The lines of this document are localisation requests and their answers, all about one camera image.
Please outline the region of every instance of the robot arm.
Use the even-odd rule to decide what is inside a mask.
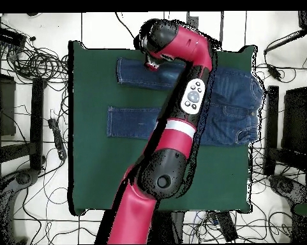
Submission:
[[[139,41],[150,70],[174,59],[187,65],[144,152],[125,173],[112,210],[105,211],[96,243],[147,242],[156,203],[175,195],[183,181],[212,70],[210,41],[180,22],[150,20],[142,26]]]

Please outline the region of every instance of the green mat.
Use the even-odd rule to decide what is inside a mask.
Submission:
[[[137,50],[84,49],[73,43],[73,207],[109,209],[129,165],[140,156],[146,140],[107,138],[107,108],[160,107],[168,91],[117,84],[118,57],[145,60]],[[256,47],[219,52],[223,66],[251,71]],[[181,198],[162,200],[159,210],[250,211],[248,146],[209,147],[198,151],[190,190]]]

